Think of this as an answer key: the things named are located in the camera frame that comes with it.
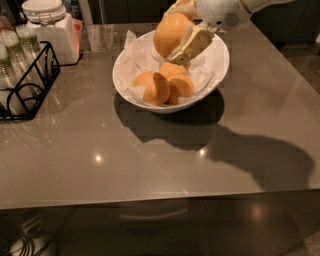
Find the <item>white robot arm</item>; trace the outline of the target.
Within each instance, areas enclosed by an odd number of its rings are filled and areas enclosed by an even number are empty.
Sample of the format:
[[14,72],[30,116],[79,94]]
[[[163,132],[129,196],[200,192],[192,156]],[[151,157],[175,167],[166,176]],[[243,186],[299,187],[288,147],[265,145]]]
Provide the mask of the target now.
[[246,23],[250,17],[271,5],[284,4],[294,0],[177,0],[164,14],[165,17],[181,13],[199,20],[188,25],[182,41],[166,60],[182,65],[201,54],[211,43],[217,32],[228,32]]

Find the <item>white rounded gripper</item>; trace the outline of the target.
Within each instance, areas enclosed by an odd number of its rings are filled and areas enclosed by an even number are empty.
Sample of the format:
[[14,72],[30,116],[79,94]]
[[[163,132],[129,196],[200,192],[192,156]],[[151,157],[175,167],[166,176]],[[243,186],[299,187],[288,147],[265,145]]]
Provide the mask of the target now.
[[227,32],[243,23],[251,16],[242,0],[195,0],[194,4],[172,4],[163,17],[181,13],[201,23],[189,23],[180,44],[166,57],[166,60],[183,65],[201,54],[211,43],[215,32]]

